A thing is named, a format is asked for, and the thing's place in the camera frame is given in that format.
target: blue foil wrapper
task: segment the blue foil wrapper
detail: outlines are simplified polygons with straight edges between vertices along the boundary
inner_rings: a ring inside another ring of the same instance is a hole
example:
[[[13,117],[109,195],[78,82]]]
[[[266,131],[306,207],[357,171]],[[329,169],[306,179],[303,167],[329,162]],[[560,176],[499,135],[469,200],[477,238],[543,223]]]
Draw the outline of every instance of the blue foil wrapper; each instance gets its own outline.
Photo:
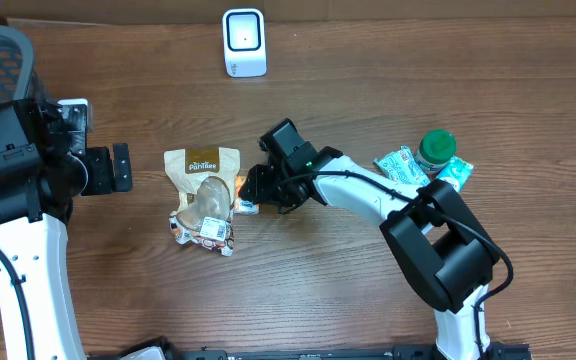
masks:
[[[455,191],[459,192],[463,189],[474,169],[472,164],[453,156],[437,174],[437,179],[449,183]]]
[[[430,184],[430,179],[417,165],[407,146],[402,146],[401,150],[393,151],[381,160],[375,159],[375,164],[388,179],[399,184],[421,186]]]

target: white sticker label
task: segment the white sticker label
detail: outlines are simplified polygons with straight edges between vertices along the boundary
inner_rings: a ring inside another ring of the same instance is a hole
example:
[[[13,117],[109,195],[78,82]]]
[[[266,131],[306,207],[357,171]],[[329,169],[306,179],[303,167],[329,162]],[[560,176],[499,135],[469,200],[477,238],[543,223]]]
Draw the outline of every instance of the white sticker label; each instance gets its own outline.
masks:
[[[199,235],[209,239],[224,241],[226,239],[226,222],[205,217],[203,224],[201,224]]]

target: container with green lid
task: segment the container with green lid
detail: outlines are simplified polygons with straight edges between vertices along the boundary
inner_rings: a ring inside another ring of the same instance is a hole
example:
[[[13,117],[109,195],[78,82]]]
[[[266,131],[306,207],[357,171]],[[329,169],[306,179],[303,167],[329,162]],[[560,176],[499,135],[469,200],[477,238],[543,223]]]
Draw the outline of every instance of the container with green lid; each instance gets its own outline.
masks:
[[[428,175],[434,175],[443,169],[446,163],[455,156],[457,141],[446,130],[429,131],[419,144],[415,161]]]

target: brown label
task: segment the brown label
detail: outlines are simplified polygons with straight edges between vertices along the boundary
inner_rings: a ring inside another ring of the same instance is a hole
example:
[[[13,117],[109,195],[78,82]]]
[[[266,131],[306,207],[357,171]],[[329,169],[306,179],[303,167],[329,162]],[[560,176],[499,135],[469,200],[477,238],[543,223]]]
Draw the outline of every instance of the brown label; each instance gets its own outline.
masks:
[[[206,171],[219,172],[219,148],[186,150],[186,174]]]

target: barcode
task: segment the barcode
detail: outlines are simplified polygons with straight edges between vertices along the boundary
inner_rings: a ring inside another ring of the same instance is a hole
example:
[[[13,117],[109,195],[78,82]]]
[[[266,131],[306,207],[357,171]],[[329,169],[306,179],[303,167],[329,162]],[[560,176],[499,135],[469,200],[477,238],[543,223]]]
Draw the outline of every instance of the barcode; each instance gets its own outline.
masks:
[[[226,226],[225,225],[219,225],[219,230],[217,230],[217,237],[219,239],[225,239],[226,238]]]

